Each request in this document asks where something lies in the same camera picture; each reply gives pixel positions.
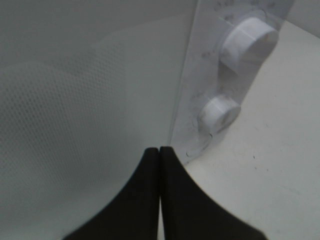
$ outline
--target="white knob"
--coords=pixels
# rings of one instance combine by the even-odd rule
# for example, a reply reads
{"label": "white knob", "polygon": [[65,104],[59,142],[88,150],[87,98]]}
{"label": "white knob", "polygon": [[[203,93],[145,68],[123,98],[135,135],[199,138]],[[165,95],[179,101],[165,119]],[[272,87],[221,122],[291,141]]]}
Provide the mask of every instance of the white knob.
{"label": "white knob", "polygon": [[210,100],[198,115],[198,129],[201,133],[215,135],[229,127],[237,118],[241,106],[225,94]]}
{"label": "white knob", "polygon": [[226,37],[220,61],[237,74],[252,66],[260,67],[275,48],[279,33],[257,17],[250,17],[238,24]]}

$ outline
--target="white cylindrical knob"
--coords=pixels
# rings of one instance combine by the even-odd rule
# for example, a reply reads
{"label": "white cylindrical knob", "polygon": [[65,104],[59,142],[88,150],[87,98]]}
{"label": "white cylindrical knob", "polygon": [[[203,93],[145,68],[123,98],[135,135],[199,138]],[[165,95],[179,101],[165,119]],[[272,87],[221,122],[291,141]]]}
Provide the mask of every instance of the white cylindrical knob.
{"label": "white cylindrical knob", "polygon": [[229,127],[237,118],[241,106],[225,94],[210,100],[198,115],[198,129],[203,134],[215,135]]}
{"label": "white cylindrical knob", "polygon": [[239,23],[226,37],[220,50],[220,61],[237,74],[252,66],[260,67],[279,39],[276,29],[257,17]]}

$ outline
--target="white wall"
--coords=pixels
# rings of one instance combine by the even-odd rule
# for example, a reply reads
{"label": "white wall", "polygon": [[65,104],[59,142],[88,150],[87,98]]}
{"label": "white wall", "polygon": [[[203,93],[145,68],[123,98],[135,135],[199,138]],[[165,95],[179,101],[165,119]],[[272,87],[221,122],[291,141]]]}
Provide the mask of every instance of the white wall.
{"label": "white wall", "polygon": [[320,0],[295,0],[287,20],[320,38]]}

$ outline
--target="black object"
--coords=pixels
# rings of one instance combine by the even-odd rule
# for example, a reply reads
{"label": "black object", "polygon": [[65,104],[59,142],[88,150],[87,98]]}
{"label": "black object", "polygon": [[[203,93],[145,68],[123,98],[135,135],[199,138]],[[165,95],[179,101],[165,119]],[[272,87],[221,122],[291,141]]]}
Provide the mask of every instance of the black object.
{"label": "black object", "polygon": [[156,240],[159,198],[165,240],[266,240],[207,196],[171,147],[145,150],[114,200],[64,240]]}

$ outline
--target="white table surface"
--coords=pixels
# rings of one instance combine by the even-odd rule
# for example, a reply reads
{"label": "white table surface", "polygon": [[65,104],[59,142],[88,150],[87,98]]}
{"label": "white table surface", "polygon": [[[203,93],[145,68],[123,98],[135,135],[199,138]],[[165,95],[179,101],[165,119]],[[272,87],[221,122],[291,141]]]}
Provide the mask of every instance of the white table surface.
{"label": "white table surface", "polygon": [[186,168],[270,240],[319,240],[320,39],[286,22],[224,140]]}

